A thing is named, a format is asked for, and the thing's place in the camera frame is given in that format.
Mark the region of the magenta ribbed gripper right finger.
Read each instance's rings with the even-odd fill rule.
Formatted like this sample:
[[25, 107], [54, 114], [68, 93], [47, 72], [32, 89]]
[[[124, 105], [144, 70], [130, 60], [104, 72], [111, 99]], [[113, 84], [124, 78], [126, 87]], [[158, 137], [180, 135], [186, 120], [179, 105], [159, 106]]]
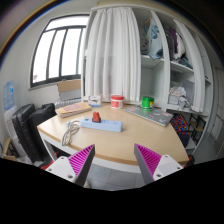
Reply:
[[139, 144], [134, 145], [134, 155], [145, 184], [150, 184], [182, 169], [182, 166], [171, 156], [159, 155]]

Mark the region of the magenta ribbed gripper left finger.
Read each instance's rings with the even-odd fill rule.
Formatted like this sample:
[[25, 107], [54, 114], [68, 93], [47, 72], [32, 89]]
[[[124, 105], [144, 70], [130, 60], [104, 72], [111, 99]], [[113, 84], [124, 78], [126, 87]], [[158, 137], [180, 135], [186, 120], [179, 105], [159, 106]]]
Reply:
[[94, 156], [95, 145], [90, 145], [69, 157], [59, 157], [46, 171], [80, 187], [90, 187], [87, 176]]

